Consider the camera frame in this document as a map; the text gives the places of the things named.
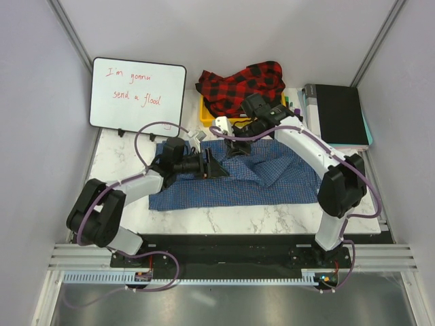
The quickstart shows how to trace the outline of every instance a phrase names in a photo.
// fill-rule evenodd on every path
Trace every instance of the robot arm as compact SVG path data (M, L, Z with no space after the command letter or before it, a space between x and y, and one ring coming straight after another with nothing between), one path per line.
M315 235L315 243L321 252L333 250L341 243L341 232L347 215L360 204L360 200L366 194L366 185L355 173L336 161L329 152L332 148L304 129L299 118L283 105L271 108L259 94L254 94L243 101L242 108L253 120L243 128L231 126L226 117L220 117L214 123L227 138L240 137L236 141L225 140L228 155L249 154L249 142L253 140L245 141L247 137L258 136L276 126L287 127L276 130L271 136L293 149L322 179L317 199L324 213L319 231ZM200 141L203 137L203 134L198 133L190 135L190 145L195 150L188 154L185 154L186 146L182 139L168 139L162 153L155 157L143 177L128 183L121 182L113 189L97 179L89 180L68 216L67 227L78 233L85 214L91 211L88 220L82 226L82 240L94 243L98 247L109 247L134 255L142 245L142 238L120 227L122 211L126 205L168 188L175 182L179 173L194 173L201 179L228 176L228 172L213 158L209 149L206 149L205 158L203 157L200 152ZM365 175L364 161L357 154L347 157L339 151L334 151L334 156ZM98 206L102 206L101 210L97 211L92 203L103 191L107 193L97 203Z
M86 214L92 210L83 227L82 242L134 255L142 245L142 238L120 227L125 206L170 187L179 173L193 173L200 179L228 176L214 159L210 149L205 150L205 158L203 157L200 152L200 141L203 137L203 132L190 137L191 152L187 154L183 139L169 138L162 153L154 158L147 173L143 176L129 177L127 179L130 181L125 183L119 181L120 184L113 189L107 184L115 184L116 181L106 183L97 179L89 180L68 216L67 227L78 234ZM103 192L106 194L97 203L97 206L101 206L101 210L98 211L92 203Z
M300 118L290 110L283 105L271 108L259 94L248 96L242 108L248 117L255 119L253 122L240 129L231 126L227 117L219 117L215 120L215 126L219 127L223 134L241 138L262 134L276 126L289 127L276 130L272 137L295 151L322 180L317 199L324 212L315 241L322 251L333 250L341 243L341 232L346 217L360 204L367 189L355 173L335 160L325 148L334 151L335 156L365 175L363 159L357 154L347 157L333 150L310 130L305 129ZM250 152L249 142L227 139L226 143L230 156Z

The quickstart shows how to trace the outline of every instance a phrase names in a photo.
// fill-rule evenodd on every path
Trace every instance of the black bracket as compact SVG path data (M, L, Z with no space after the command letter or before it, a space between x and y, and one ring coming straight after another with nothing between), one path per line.
M91 179L85 184L67 219L67 227L71 231L78 233L84 215L105 188L106 184L97 179ZM112 242L120 227L125 198L126 195L120 190L111 189L101 199L98 205L104 204L103 208L101 212L91 212L83 229L83 242L94 243L101 248Z
M358 154L346 156L346 162L366 175L364 160ZM366 184L343 164L331 166L321 181L317 200L327 214L343 217L352 207L360 204L367 194Z
M118 136L122 138L124 136L124 134L125 134L125 130L119 128L118 129Z

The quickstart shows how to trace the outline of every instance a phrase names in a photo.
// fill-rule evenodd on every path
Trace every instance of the red and black flannel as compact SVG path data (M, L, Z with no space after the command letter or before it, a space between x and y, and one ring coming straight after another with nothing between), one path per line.
M247 66L233 76L222 78L203 71L196 90L204 96L205 106L217 117L239 117L245 97L260 93L267 103L278 105L285 88L283 71L278 62L266 61Z

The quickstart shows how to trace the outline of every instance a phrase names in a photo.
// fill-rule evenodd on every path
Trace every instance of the book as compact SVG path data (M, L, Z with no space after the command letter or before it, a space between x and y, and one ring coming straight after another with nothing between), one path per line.
M307 84L304 103L308 128L331 146L364 150L373 142L357 88Z

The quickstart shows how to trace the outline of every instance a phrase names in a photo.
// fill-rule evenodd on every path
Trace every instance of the white marble table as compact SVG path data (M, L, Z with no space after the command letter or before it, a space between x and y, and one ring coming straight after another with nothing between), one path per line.
M285 94L298 107L295 89ZM204 130L205 140L215 137L198 120L199 95L186 90L181 125L189 130ZM140 172L143 167L133 147L134 134L127 132L122 138L117 131L104 129L99 139L90 178L104 181L123 179ZM139 137L139 149L147 162L156 151L148 135ZM373 213L373 203L367 194L355 213ZM234 206L177 211L150 211L148 197L124 209L121 226L142 234L314 234L319 229L322 211L318 203L280 204L275 206ZM378 234L377 219L351 219L346 233Z

